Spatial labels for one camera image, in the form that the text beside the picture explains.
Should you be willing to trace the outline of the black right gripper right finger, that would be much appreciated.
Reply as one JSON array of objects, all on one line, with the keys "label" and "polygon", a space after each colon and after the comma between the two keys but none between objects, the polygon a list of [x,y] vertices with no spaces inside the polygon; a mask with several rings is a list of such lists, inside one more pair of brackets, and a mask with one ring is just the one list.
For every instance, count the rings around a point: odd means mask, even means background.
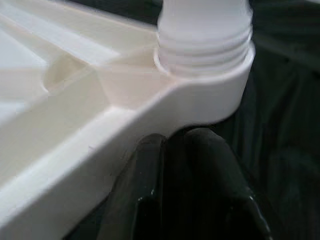
[{"label": "black right gripper right finger", "polygon": [[168,139],[162,209],[166,240],[273,237],[234,152],[207,128],[180,130]]}]

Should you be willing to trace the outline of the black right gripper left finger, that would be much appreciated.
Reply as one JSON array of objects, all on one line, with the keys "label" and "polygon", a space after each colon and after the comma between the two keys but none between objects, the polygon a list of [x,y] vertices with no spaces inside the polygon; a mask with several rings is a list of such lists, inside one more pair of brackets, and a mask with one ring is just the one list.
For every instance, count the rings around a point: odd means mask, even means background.
[{"label": "black right gripper left finger", "polygon": [[142,138],[109,193],[99,240],[162,239],[165,137]]}]

